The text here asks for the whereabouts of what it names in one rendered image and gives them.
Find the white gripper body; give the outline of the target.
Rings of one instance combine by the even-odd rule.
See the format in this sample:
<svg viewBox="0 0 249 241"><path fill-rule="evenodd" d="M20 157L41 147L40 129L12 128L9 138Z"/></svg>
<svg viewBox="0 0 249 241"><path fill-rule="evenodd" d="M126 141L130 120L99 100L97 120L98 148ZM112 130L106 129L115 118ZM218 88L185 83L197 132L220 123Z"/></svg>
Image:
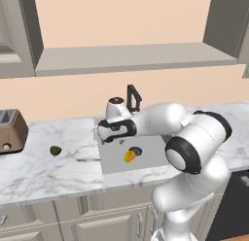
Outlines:
<svg viewBox="0 0 249 241"><path fill-rule="evenodd" d="M120 127L104 127L98 126L97 127L97 134L101 141L106 140L108 137L113 137L114 140L119 138L125 138L129 136L135 135L135 128L134 127L127 127L121 125Z"/></svg>

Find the grey steel sink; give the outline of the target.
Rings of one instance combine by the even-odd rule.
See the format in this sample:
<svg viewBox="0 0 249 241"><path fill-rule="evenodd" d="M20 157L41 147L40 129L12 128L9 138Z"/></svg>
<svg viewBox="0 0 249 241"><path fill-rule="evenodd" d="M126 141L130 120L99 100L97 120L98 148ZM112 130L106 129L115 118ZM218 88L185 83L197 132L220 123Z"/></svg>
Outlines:
<svg viewBox="0 0 249 241"><path fill-rule="evenodd" d="M98 143L104 174L168 165L164 149L166 142L170 139L169 136L135 136L125 138L122 145L120 144L122 139L102 144L97 133L94 133L94 138ZM125 153L130 148L140 148L142 154L131 162L125 162Z"/></svg>

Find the beige panel under sink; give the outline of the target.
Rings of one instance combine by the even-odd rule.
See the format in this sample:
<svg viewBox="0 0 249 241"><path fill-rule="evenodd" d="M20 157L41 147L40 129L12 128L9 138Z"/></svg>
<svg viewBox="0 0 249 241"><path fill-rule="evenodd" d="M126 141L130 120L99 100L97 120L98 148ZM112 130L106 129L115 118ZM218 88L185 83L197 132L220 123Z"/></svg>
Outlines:
<svg viewBox="0 0 249 241"><path fill-rule="evenodd" d="M88 207L92 211L120 208L151 201L153 186L133 189L118 189L88 196Z"/></svg>

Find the orange round fruit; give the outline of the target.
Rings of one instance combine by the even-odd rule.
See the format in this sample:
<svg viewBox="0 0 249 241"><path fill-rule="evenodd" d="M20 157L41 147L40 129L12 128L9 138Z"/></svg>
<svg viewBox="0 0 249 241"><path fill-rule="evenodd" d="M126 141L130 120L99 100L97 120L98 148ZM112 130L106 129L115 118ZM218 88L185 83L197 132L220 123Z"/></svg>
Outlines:
<svg viewBox="0 0 249 241"><path fill-rule="evenodd" d="M131 162L135 159L136 157L136 153L134 151L127 151L125 154L124 154L124 161L125 162Z"/></svg>

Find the black tap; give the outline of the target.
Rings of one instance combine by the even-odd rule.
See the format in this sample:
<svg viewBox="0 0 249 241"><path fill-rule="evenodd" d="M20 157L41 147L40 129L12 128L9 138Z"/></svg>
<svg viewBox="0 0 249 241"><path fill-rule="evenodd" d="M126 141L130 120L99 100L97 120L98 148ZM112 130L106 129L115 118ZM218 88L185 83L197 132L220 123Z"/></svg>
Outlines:
<svg viewBox="0 0 249 241"><path fill-rule="evenodd" d="M132 106L132 100L135 100L135 106ZM126 91L126 107L131 113L140 111L140 103L142 101L142 97L139 92L135 88L134 85L128 85Z"/></svg>

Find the beige cupboard door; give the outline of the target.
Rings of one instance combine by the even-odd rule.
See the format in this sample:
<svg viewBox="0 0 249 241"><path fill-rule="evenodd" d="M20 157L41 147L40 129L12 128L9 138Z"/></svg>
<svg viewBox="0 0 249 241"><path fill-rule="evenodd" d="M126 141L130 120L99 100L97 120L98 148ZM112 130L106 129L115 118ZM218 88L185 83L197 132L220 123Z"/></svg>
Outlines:
<svg viewBox="0 0 249 241"><path fill-rule="evenodd" d="M162 220L163 213L159 212L153 205L150 205L147 210L144 241L151 241L154 232L161 226Z"/></svg>
<svg viewBox="0 0 249 241"><path fill-rule="evenodd" d="M143 225L138 238L137 213ZM147 207L143 205L91 212L82 218L61 222L64 241L143 241Z"/></svg>

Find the bronze toaster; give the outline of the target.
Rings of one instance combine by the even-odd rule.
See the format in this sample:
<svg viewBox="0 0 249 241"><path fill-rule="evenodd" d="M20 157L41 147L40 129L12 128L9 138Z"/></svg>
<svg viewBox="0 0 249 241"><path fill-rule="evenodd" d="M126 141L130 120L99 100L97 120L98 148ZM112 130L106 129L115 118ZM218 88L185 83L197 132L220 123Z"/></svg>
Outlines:
<svg viewBox="0 0 249 241"><path fill-rule="evenodd" d="M19 153L28 136L28 126L19 109L0 110L0 155Z"/></svg>

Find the beige cupboard drawer front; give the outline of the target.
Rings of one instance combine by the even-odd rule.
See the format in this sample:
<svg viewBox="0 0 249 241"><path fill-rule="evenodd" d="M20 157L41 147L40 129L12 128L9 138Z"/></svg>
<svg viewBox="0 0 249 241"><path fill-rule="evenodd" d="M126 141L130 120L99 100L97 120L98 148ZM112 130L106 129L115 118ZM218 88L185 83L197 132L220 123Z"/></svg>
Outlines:
<svg viewBox="0 0 249 241"><path fill-rule="evenodd" d="M14 230L37 229L44 224L45 213L46 211L38 204L0 209L0 220L1 216L8 216L6 222L0 225L0 233Z"/></svg>

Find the black dishwasher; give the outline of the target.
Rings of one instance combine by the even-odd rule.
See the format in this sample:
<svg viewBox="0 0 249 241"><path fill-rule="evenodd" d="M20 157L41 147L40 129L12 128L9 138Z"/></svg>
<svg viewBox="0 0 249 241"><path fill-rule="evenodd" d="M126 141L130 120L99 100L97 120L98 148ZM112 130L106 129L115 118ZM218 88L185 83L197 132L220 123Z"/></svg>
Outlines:
<svg viewBox="0 0 249 241"><path fill-rule="evenodd" d="M249 234L249 187L241 181L249 169L233 172L207 234L206 241L221 241Z"/></svg>

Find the grey wall shelf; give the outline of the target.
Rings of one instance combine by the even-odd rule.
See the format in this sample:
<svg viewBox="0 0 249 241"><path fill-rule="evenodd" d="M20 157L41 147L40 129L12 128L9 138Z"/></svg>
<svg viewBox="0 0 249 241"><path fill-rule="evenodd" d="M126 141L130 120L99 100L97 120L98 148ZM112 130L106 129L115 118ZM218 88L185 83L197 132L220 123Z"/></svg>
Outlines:
<svg viewBox="0 0 249 241"><path fill-rule="evenodd" d="M37 77L234 65L237 60L204 43L44 49Z"/></svg>

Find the grey wall cupboard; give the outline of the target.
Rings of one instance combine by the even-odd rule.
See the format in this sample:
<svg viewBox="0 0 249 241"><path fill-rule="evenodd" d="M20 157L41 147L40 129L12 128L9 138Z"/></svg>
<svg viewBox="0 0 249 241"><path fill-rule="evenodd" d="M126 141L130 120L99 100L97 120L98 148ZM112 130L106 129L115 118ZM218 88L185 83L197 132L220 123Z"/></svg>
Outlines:
<svg viewBox="0 0 249 241"><path fill-rule="evenodd" d="M249 0L211 0L203 42L245 64L249 79Z"/></svg>
<svg viewBox="0 0 249 241"><path fill-rule="evenodd" d="M35 77L43 49L35 0L0 0L0 79Z"/></svg>

